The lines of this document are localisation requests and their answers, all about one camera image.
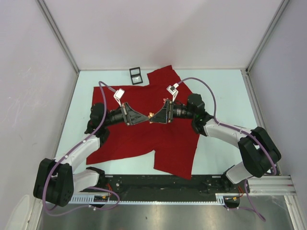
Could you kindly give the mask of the gold maple leaf brooch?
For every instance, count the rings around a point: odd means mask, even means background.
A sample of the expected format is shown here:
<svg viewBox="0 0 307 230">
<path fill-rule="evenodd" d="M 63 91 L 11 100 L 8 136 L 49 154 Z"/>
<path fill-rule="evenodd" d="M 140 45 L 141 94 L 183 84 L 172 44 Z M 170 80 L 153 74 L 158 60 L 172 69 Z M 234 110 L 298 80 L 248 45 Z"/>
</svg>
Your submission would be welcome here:
<svg viewBox="0 0 307 230">
<path fill-rule="evenodd" d="M 152 117 L 154 116 L 154 113 L 149 113 L 148 118 L 149 118 L 149 123 L 152 124 Z"/>
</svg>

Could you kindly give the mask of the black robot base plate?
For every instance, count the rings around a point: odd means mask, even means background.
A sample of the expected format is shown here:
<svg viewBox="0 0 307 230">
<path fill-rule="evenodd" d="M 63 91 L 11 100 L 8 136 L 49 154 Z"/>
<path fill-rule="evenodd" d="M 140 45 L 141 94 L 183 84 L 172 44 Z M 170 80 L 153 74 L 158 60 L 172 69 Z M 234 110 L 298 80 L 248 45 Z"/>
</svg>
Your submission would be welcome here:
<svg viewBox="0 0 307 230">
<path fill-rule="evenodd" d="M 226 186 L 220 175 L 194 175 L 190 180 L 173 175 L 106 175 L 98 187 L 104 191 L 84 189 L 76 195 L 115 195 L 117 198 L 135 194 L 196 195 L 197 193 L 242 197 L 249 191 L 244 181 Z"/>
</svg>

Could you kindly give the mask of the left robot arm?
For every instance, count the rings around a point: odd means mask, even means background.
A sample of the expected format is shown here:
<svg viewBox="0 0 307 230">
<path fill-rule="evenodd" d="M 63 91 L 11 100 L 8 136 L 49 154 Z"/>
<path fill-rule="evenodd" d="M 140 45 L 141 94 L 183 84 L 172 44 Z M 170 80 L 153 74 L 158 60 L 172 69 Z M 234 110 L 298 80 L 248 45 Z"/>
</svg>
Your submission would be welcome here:
<svg viewBox="0 0 307 230">
<path fill-rule="evenodd" d="M 45 158 L 40 162 L 33 190 L 34 197 L 64 207 L 75 192 L 88 187 L 97 192 L 102 191 L 106 186 L 103 170 L 93 167 L 81 173 L 75 173 L 75 170 L 105 144 L 110 134 L 109 126 L 119 123 L 132 126 L 148 121 L 148 116 L 133 110 L 128 103 L 112 111 L 108 111 L 103 103 L 94 104 L 83 140 L 63 156 Z"/>
</svg>

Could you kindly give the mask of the red t-shirt garment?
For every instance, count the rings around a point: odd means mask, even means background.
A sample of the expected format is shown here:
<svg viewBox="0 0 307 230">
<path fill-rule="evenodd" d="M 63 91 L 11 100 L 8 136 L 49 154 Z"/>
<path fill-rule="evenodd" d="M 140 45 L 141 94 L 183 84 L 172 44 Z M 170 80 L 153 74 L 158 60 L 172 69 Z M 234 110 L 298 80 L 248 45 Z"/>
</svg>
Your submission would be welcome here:
<svg viewBox="0 0 307 230">
<path fill-rule="evenodd" d="M 158 112 L 164 100 L 171 97 L 167 87 L 180 81 L 172 66 L 157 69 L 147 76 L 147 86 L 121 87 L 125 91 L 121 101 L 144 115 Z M 143 122 L 133 126 L 120 123 L 110 126 L 109 131 L 106 143 L 86 159 L 88 165 L 155 151 L 154 169 L 191 178 L 199 135 L 192 129 L 190 120 L 175 119 L 169 124 Z"/>
</svg>

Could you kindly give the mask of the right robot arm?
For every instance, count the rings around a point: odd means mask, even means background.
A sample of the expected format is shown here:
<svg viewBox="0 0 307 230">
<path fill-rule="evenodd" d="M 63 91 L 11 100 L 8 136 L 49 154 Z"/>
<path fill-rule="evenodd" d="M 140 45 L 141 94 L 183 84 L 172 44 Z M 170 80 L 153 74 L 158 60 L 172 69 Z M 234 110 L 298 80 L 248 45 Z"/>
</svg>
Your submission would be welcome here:
<svg viewBox="0 0 307 230">
<path fill-rule="evenodd" d="M 166 99 L 156 114 L 149 115 L 151 123 L 167 124 L 174 119 L 190 119 L 196 134 L 217 138 L 239 149 L 242 161 L 221 176 L 221 186 L 226 192 L 233 192 L 240 182 L 261 178 L 268 171 L 276 175 L 281 154 L 264 128 L 246 129 L 219 122 L 205 110 L 201 96 L 195 93 L 188 97 L 186 105 Z"/>
</svg>

